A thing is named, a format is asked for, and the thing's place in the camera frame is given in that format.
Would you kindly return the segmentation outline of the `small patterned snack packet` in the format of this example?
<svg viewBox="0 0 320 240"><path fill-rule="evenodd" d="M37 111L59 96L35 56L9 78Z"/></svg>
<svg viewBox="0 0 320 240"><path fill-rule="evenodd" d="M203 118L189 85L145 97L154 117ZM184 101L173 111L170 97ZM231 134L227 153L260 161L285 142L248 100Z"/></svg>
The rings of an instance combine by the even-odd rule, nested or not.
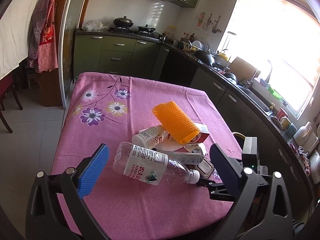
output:
<svg viewBox="0 0 320 240"><path fill-rule="evenodd" d="M210 176L213 174L214 165L206 158L204 158L196 167L199 171L200 175L203 176L205 179L209 179Z"/></svg>

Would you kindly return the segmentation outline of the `steel kitchen sink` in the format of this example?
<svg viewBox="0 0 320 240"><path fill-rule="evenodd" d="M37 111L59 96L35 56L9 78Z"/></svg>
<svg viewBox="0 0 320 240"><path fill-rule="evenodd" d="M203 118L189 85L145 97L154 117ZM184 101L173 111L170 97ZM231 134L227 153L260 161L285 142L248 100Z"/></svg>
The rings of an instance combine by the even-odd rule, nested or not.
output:
<svg viewBox="0 0 320 240"><path fill-rule="evenodd" d="M252 91L250 91L249 89L242 87L242 86L238 86L238 88L245 93L264 113L269 114L270 113L270 109L269 107L267 107L263 101L261 101L259 99L258 96L256 96Z"/></svg>

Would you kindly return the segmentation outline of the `white tissue paper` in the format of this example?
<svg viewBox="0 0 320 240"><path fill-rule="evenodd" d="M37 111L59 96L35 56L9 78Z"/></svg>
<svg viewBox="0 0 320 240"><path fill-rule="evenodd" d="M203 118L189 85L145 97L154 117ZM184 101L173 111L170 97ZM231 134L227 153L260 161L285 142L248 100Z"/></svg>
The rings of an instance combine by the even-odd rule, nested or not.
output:
<svg viewBox="0 0 320 240"><path fill-rule="evenodd" d="M155 147L158 152L190 152L185 148L185 145L181 145L174 140L164 138L164 140Z"/></svg>

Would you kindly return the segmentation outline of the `red white carton box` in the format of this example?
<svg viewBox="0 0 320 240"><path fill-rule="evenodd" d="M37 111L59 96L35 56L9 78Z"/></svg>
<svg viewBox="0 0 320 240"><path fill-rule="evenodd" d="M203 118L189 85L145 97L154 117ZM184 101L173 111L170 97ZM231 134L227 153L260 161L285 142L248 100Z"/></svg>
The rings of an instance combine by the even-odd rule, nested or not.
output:
<svg viewBox="0 0 320 240"><path fill-rule="evenodd" d="M179 123L166 127L168 138L179 144L196 144L204 142L209 136L209 129L204 124L194 122Z"/></svg>

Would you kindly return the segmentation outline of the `dish rack with plates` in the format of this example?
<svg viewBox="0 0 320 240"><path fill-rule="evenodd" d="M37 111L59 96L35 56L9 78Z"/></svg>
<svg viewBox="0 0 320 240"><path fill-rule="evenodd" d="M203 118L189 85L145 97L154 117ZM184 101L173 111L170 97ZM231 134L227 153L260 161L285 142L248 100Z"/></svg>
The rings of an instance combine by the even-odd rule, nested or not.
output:
<svg viewBox="0 0 320 240"><path fill-rule="evenodd" d="M192 53L194 51L208 51L208 47L205 47L204 44L202 44L200 41L194 41L190 42L189 40L187 42L183 42L183 51Z"/></svg>

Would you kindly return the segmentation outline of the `white plastic jug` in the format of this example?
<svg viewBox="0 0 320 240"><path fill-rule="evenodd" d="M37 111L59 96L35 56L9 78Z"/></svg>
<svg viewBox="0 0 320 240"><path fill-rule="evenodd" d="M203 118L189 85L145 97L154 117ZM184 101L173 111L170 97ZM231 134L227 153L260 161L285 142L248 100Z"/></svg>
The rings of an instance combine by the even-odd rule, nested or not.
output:
<svg viewBox="0 0 320 240"><path fill-rule="evenodd" d="M302 146L304 151L311 153L319 142L318 136L313 132L311 122L301 126L293 135L293 139L298 146Z"/></svg>

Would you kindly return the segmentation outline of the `red mug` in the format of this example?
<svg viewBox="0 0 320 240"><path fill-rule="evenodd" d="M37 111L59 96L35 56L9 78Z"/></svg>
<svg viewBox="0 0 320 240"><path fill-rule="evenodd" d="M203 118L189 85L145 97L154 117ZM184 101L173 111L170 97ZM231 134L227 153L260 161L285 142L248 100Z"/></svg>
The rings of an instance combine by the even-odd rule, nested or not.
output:
<svg viewBox="0 0 320 240"><path fill-rule="evenodd" d="M285 110L280 107L278 113L276 114L277 119L280 121L283 117L288 117L289 115L285 112Z"/></svg>

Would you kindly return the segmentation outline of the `orange foam fruit net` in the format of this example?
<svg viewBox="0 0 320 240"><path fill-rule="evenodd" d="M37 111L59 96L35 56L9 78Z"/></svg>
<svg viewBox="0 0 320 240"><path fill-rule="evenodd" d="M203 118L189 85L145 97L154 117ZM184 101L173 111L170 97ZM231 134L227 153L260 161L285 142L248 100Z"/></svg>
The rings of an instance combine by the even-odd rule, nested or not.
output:
<svg viewBox="0 0 320 240"><path fill-rule="evenodd" d="M179 144L191 142L200 133L200 129L174 101L153 107L152 113Z"/></svg>

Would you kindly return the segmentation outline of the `white plastic bag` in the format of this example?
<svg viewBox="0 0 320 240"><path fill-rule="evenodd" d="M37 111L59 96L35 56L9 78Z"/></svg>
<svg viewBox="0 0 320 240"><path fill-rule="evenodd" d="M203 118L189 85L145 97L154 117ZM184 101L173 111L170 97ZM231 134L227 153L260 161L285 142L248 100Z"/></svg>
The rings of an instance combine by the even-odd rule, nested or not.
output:
<svg viewBox="0 0 320 240"><path fill-rule="evenodd" d="M84 31L97 31L103 28L103 24L100 21L90 20L84 23L81 27Z"/></svg>

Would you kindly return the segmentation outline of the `wooden cutting board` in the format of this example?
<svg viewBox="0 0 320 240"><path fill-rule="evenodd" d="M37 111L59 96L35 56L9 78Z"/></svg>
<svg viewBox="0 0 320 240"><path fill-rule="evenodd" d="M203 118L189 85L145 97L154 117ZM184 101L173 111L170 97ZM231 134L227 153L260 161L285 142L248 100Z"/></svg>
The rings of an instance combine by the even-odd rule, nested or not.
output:
<svg viewBox="0 0 320 240"><path fill-rule="evenodd" d="M249 80L256 70L254 66L238 56L229 65L229 71L236 76L238 81Z"/></svg>

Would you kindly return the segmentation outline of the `white milk tea cup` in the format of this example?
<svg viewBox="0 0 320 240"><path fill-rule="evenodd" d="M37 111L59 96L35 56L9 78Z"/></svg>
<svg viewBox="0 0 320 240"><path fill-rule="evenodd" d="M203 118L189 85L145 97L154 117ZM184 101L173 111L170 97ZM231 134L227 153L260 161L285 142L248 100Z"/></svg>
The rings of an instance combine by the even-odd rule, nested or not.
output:
<svg viewBox="0 0 320 240"><path fill-rule="evenodd" d="M152 126L134 135L132 143L151 150L159 145L167 135L168 132L162 125Z"/></svg>

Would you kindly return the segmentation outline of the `clear plastic water bottle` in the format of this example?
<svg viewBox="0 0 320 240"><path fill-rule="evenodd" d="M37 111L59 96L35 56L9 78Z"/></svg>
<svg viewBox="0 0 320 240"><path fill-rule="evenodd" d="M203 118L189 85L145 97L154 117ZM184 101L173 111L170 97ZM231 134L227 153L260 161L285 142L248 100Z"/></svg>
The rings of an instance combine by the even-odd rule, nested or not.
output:
<svg viewBox="0 0 320 240"><path fill-rule="evenodd" d="M113 170L149 185L196 184L198 170L189 169L165 153L153 151L130 142L121 142L113 161Z"/></svg>

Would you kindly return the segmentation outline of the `red checkered apron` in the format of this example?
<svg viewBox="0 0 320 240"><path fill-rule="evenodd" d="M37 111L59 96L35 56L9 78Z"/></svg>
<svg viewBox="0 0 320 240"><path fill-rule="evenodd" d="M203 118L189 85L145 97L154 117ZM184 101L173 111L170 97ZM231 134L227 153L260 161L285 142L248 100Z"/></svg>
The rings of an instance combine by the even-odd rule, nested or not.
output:
<svg viewBox="0 0 320 240"><path fill-rule="evenodd" d="M55 33L55 0L39 0L31 17L29 67L50 72L58 67Z"/></svg>

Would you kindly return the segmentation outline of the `yellow mug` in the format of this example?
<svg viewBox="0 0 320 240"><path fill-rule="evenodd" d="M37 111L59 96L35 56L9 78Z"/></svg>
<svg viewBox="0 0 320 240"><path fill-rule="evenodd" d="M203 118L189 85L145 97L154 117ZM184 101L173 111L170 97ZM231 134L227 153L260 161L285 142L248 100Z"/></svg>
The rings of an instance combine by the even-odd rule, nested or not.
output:
<svg viewBox="0 0 320 240"><path fill-rule="evenodd" d="M287 116L283 116L280 119L280 124L282 126L282 129L285 130L291 124L291 121L289 120L289 118Z"/></svg>

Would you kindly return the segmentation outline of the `white paper wrapper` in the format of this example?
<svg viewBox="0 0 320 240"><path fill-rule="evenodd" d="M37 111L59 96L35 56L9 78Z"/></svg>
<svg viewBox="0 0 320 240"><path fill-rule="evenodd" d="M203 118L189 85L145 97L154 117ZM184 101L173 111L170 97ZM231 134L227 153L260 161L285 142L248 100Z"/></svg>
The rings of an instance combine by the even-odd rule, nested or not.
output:
<svg viewBox="0 0 320 240"><path fill-rule="evenodd" d="M207 153L204 143L185 145L181 148L181 151L166 151L159 148L153 148L153 150L166 154L169 158L185 165L200 164Z"/></svg>

